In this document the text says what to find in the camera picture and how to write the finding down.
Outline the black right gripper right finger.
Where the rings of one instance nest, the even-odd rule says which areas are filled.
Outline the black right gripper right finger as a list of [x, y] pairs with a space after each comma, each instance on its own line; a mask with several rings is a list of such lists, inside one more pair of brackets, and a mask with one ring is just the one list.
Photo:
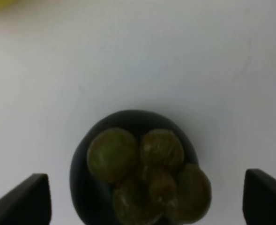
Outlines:
[[276, 225], [276, 179], [260, 169], [246, 170], [242, 210], [247, 225]]

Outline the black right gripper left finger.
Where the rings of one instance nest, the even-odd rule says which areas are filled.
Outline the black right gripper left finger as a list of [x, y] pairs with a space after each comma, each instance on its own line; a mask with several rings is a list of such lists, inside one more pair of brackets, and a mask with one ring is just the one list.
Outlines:
[[48, 225], [51, 219], [47, 174], [32, 174], [0, 198], [0, 225]]

